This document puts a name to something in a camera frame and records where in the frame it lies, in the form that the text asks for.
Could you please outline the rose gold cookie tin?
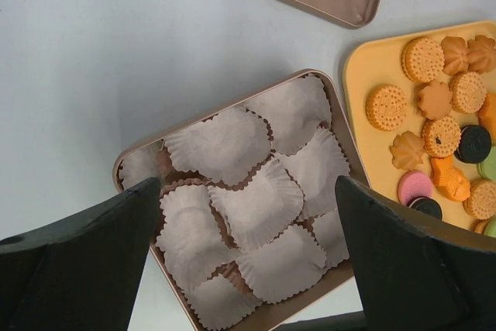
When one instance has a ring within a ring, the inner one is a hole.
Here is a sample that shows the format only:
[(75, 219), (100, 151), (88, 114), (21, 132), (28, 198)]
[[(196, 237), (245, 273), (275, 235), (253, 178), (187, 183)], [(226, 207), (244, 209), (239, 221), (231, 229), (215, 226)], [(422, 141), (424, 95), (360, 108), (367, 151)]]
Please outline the rose gold cookie tin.
[(353, 276), (334, 187), (366, 181), (334, 84), (306, 69), (123, 151), (155, 177), (151, 252), (196, 330), (273, 330)]

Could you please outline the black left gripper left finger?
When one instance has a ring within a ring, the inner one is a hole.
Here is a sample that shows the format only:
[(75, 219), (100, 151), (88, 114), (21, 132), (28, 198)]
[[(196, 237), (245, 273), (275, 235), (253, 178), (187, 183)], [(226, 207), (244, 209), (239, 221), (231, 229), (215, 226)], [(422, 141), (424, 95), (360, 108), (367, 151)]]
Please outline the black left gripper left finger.
[(160, 210), (156, 178), (1, 241), (3, 330), (126, 330)]

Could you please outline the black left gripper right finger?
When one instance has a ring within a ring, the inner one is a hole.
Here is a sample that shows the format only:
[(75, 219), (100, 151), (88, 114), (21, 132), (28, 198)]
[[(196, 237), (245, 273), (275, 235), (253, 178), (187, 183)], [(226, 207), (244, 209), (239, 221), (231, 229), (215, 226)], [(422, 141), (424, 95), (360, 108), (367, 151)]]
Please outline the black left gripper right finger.
[(369, 330), (493, 330), (495, 240), (340, 176), (339, 217)]

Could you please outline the black sandwich cookie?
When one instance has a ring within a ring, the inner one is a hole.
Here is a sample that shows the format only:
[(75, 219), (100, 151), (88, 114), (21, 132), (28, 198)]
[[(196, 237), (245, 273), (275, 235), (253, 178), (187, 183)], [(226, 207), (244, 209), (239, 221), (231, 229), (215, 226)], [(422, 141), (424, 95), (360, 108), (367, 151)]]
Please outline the black sandwich cookie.
[(408, 202), (407, 206), (410, 209), (414, 209), (418, 212), (422, 212), (435, 219), (438, 220), (443, 219), (443, 211), (440, 204), (432, 198), (426, 196), (419, 196), (417, 198), (413, 198), (410, 202)]
[(480, 125), (467, 125), (461, 129), (460, 143), (455, 157), (466, 164), (479, 164), (484, 161), (492, 148), (490, 133)]

